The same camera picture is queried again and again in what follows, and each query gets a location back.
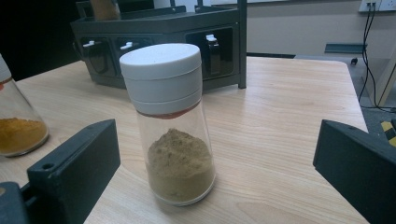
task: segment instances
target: powder sample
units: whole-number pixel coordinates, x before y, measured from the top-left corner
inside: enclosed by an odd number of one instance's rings
[[[19,154],[40,144],[47,136],[45,123],[27,119],[0,119],[0,154]]]
[[[215,171],[206,143],[170,129],[148,149],[148,181],[160,198],[183,203],[211,187]]]

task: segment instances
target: glass jar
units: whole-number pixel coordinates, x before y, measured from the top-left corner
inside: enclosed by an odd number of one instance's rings
[[[18,89],[0,55],[0,155],[14,157],[44,144],[49,130]]]
[[[215,180],[202,105],[201,55],[189,44],[131,51],[120,67],[138,113],[149,185],[160,200],[195,203]]]
[[[117,0],[90,0],[90,2],[96,21],[120,19],[120,8]]]

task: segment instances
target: yellow powder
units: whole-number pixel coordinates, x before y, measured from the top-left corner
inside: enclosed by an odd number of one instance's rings
[[[41,144],[47,134],[47,126],[42,121],[0,119],[0,154],[22,154]]]

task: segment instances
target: screw hole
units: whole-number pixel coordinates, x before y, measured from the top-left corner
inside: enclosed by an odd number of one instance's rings
[[[54,166],[53,163],[47,163],[47,164],[44,164],[44,165],[42,166],[42,168],[43,168],[44,170],[49,170],[49,169],[52,168],[53,166]]]

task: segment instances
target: table surface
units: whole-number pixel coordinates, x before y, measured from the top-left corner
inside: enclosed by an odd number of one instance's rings
[[[27,183],[26,169],[87,125],[115,119],[121,166],[86,223],[366,223],[312,164],[323,119],[367,131],[347,70],[338,62],[247,58],[247,88],[205,92],[217,172],[200,202],[174,207],[150,191],[126,90],[93,83],[77,62],[17,82],[49,126],[49,141],[0,158],[0,182]]]

